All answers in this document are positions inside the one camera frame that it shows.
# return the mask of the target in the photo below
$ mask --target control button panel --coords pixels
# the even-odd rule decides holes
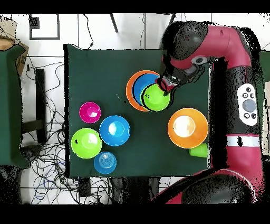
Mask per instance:
[[[249,126],[258,122],[257,102],[255,88],[249,84],[243,84],[237,90],[238,110],[240,120]]]

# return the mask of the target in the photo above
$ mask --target pink bowl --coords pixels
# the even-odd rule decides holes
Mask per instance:
[[[84,122],[92,124],[99,120],[101,110],[94,102],[86,102],[81,106],[79,114]]]

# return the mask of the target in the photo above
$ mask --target green cup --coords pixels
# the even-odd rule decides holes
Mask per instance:
[[[199,146],[189,149],[189,154],[191,156],[207,158],[208,156],[207,144],[201,143]]]
[[[90,128],[78,130],[71,138],[72,151],[79,158],[93,158],[99,154],[101,147],[99,133]]]
[[[148,110],[164,110],[170,103],[170,93],[164,96],[158,84],[151,84],[141,92],[141,103]]]

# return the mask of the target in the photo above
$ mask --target red robot arm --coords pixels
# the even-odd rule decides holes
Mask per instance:
[[[262,98],[263,92],[259,92],[258,87],[262,85],[260,87],[264,89],[264,82],[257,57],[260,51],[257,38],[253,33],[246,37],[248,40],[238,28],[215,26],[207,22],[174,22],[166,29],[161,42],[163,56],[157,81],[160,88],[170,91],[176,86],[189,83],[202,64],[209,62],[209,59],[223,58],[224,68],[218,61],[212,61],[212,75],[224,77],[225,106],[222,112],[226,121],[220,137],[224,143],[222,145],[217,143],[212,128],[215,125],[213,122],[216,122],[212,114],[217,113],[214,106],[216,92],[213,91],[217,88],[210,82],[212,94],[209,96],[208,120],[211,169],[180,180],[159,194],[153,202],[218,202],[216,196],[215,199],[209,199],[202,191],[212,189],[222,192],[226,183],[235,188],[240,188],[241,184],[248,187],[251,202],[261,198],[264,178],[260,108],[263,105],[258,104],[258,100]],[[199,191],[195,194],[197,199],[191,197],[195,191]]]

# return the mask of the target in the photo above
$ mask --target blue bowl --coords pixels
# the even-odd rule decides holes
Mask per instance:
[[[116,157],[109,152],[99,153],[94,159],[94,167],[101,174],[109,174],[116,168]]]
[[[142,76],[140,76],[133,84],[132,87],[132,93],[133,93],[133,97],[136,100],[136,102],[138,104],[140,104],[141,106],[143,106],[142,102],[141,102],[141,92],[143,91],[143,89],[150,85],[150,84],[154,84],[155,80],[158,78],[158,76],[156,74],[143,74]]]
[[[99,127],[101,139],[110,146],[119,146],[124,144],[130,136],[129,123],[123,117],[118,115],[110,116],[100,124]]]

